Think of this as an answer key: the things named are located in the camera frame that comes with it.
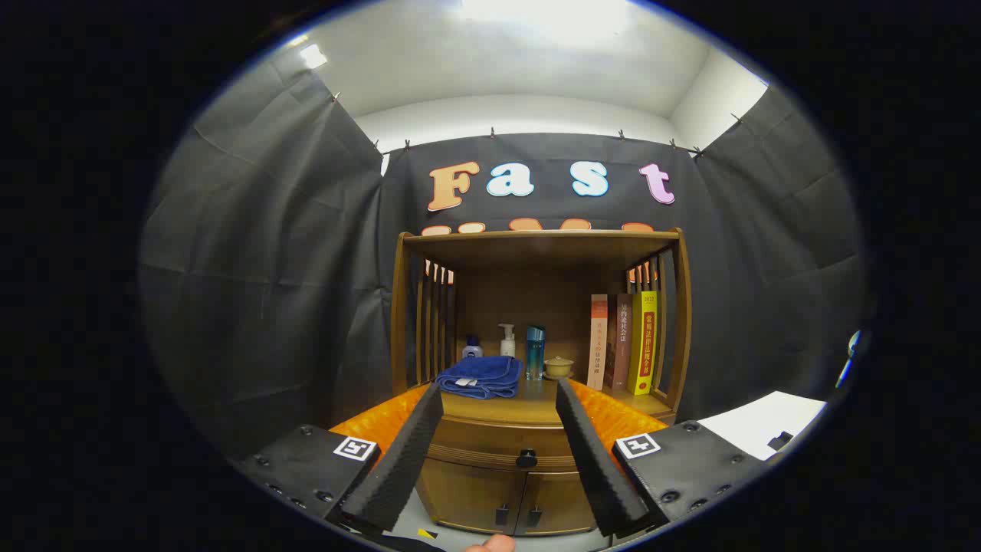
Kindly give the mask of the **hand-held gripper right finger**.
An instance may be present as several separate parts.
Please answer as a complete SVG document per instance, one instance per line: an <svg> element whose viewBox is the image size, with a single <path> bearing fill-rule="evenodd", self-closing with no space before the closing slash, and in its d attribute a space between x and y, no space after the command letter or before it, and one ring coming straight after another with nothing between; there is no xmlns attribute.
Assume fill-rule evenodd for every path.
<svg viewBox="0 0 981 552"><path fill-rule="evenodd" d="M768 469L702 422L642 430L619 402L562 379L555 411L586 500L606 537L677 524L735 495Z"/></svg>

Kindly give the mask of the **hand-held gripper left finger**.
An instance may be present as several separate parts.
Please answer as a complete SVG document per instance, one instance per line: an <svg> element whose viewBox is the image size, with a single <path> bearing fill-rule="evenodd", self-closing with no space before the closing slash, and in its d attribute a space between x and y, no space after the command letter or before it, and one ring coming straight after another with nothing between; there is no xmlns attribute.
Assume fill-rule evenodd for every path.
<svg viewBox="0 0 981 552"><path fill-rule="evenodd" d="M395 423L383 437L357 431L370 412L337 431L301 424L235 460L236 471L316 523L379 537L415 488L444 403L439 387L425 384L372 412Z"/></svg>

